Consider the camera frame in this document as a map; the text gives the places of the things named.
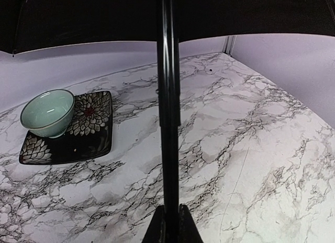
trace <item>light purple wall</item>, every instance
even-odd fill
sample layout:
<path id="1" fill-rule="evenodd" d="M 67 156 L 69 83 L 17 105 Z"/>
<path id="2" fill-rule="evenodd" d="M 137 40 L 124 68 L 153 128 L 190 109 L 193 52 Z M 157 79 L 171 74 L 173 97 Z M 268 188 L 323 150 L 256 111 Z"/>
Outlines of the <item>light purple wall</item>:
<path id="1" fill-rule="evenodd" d="M 232 56 L 282 87 L 335 128 L 335 38 L 238 36 Z"/>
<path id="2" fill-rule="evenodd" d="M 181 57 L 221 52 L 225 37 L 180 44 Z M 155 42 L 109 42 L 0 52 L 0 112 L 44 91 L 156 62 Z"/>

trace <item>dark plate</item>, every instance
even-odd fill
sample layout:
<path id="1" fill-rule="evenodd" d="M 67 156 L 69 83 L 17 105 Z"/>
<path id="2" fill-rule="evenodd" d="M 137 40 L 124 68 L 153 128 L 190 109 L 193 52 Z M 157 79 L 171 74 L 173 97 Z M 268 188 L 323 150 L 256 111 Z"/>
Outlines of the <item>dark plate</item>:
<path id="1" fill-rule="evenodd" d="M 56 139 L 28 132 L 21 148 L 22 164 L 72 163 L 106 155 L 111 150 L 113 108 L 109 91 L 77 95 L 66 133 Z"/>

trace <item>dahlia motif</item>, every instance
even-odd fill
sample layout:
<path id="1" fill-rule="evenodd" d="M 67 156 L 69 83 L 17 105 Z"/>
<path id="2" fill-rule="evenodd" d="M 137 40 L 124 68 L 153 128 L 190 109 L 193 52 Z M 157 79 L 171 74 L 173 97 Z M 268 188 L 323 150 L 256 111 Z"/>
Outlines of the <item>dahlia motif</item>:
<path id="1" fill-rule="evenodd" d="M 50 163 L 51 153 L 42 139 L 28 136 L 20 152 L 22 163 Z"/>
<path id="2" fill-rule="evenodd" d="M 110 116 L 110 97 L 107 92 L 89 93 L 75 97 L 73 120 L 67 131 L 75 136 L 99 132 Z"/>

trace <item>light green ceramic bowl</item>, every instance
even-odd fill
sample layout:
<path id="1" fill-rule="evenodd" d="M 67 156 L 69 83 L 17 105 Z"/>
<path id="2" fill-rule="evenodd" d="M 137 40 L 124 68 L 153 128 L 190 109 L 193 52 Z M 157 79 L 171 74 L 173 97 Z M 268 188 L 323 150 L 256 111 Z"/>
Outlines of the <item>light green ceramic bowl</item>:
<path id="1" fill-rule="evenodd" d="M 40 137 L 56 138 L 71 122 L 74 95 L 67 90 L 52 90 L 36 96 L 21 112 L 21 124 Z"/>

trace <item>marble countertop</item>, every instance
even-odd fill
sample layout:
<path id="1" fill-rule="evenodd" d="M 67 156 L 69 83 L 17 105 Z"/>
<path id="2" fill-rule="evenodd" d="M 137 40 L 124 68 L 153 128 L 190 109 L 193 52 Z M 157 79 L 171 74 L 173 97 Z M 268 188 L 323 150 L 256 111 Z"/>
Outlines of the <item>marble countertop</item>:
<path id="1" fill-rule="evenodd" d="M 181 62 L 180 200 L 205 243 L 335 242 L 335 132 L 233 58 Z M 157 68 L 69 87 L 113 96 L 112 151 L 18 163 L 23 106 L 0 114 L 0 242 L 139 243 L 162 204 Z"/>

